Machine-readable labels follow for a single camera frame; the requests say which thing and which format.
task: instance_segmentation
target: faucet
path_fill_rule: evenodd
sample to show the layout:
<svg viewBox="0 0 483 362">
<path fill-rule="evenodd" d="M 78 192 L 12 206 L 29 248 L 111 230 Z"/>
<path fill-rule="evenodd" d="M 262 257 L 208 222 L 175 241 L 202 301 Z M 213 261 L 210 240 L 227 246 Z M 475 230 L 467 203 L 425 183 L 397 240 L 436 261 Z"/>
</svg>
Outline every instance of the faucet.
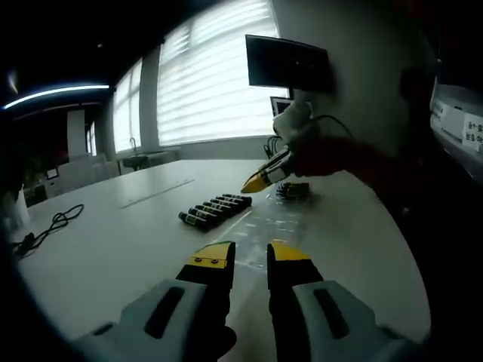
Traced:
<svg viewBox="0 0 483 362">
<path fill-rule="evenodd" d="M 134 155 L 137 156 L 136 140 L 134 139 L 134 137 L 131 137 L 129 139 L 129 143 L 131 144 L 131 147 L 133 147 L 133 143 L 134 143 Z"/>
</svg>

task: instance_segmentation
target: window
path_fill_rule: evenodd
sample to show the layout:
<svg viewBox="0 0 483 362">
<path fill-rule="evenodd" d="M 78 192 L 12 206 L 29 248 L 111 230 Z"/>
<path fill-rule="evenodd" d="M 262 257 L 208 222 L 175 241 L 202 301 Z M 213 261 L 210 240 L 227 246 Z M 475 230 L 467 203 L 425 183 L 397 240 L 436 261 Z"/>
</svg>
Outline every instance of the window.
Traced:
<svg viewBox="0 0 483 362">
<path fill-rule="evenodd" d="M 91 156 L 97 155 L 96 149 L 96 127 L 92 122 L 91 128 L 88 129 L 88 134 L 86 136 L 86 142 L 88 144 L 88 154 Z"/>
<path fill-rule="evenodd" d="M 245 35 L 278 37 L 269 0 L 224 2 L 174 30 L 159 57 L 160 146 L 273 134 L 270 97 L 248 85 Z"/>
<path fill-rule="evenodd" d="M 132 149 L 131 138 L 136 147 L 141 146 L 139 126 L 139 86 L 141 80 L 140 60 L 119 82 L 114 94 L 114 147 L 120 152 Z"/>
</svg>

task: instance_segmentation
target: white table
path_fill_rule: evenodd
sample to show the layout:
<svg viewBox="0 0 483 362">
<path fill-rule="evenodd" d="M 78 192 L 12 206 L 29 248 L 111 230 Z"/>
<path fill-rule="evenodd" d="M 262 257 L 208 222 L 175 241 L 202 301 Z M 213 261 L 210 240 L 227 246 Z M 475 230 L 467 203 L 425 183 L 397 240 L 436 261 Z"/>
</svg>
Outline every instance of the white table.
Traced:
<svg viewBox="0 0 483 362">
<path fill-rule="evenodd" d="M 85 210 L 21 261 L 20 270 L 67 339 L 118 321 L 122 308 L 163 278 L 175 278 L 195 250 L 236 222 L 203 235 L 177 214 L 216 195 L 239 193 L 262 162 L 176 161 L 46 200 L 29 208 L 34 232 L 46 229 L 58 211 L 79 203 Z M 309 181 L 319 200 L 300 247 L 325 280 L 338 281 L 372 307 L 379 324 L 420 342 L 430 328 L 426 291 L 391 216 L 349 173 Z M 266 202 L 266 194 L 254 195 L 253 208 Z M 268 298 L 266 274 L 237 265 L 227 323 L 238 342 L 224 360 L 275 360 Z"/>
</svg>

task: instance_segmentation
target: ceiling light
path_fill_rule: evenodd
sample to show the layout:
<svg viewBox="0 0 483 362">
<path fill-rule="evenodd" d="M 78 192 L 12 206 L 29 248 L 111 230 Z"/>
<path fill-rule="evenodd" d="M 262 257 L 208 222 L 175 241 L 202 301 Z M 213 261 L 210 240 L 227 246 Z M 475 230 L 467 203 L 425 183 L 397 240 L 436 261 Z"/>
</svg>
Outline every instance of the ceiling light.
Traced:
<svg viewBox="0 0 483 362">
<path fill-rule="evenodd" d="M 26 96 L 24 98 L 20 98 L 19 100 L 15 100 L 12 103 L 9 103 L 9 104 L 3 106 L 3 109 L 8 109 L 12 106 L 15 106 L 18 103 L 22 103 L 26 100 L 31 100 L 32 98 L 47 96 L 48 94 L 70 92 L 70 91 L 86 91 L 86 90 L 91 90 L 91 89 L 109 89 L 109 85 L 82 85 L 82 86 L 79 86 L 79 87 L 67 87 L 67 88 L 46 90 L 45 92 L 30 94 L 29 96 Z"/>
</svg>

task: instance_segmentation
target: battery row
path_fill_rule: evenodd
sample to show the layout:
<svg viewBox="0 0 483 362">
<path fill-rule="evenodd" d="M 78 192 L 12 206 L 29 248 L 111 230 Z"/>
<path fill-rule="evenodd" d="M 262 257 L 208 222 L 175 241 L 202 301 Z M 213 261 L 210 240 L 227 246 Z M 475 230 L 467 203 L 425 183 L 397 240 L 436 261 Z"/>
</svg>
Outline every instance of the battery row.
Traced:
<svg viewBox="0 0 483 362">
<path fill-rule="evenodd" d="M 223 194 L 201 205 L 195 205 L 187 213 L 179 213 L 178 217 L 184 223 L 207 232 L 250 206 L 249 197 Z"/>
<path fill-rule="evenodd" d="M 309 195 L 309 183 L 281 183 L 277 196 L 284 200 L 303 200 Z"/>
</svg>

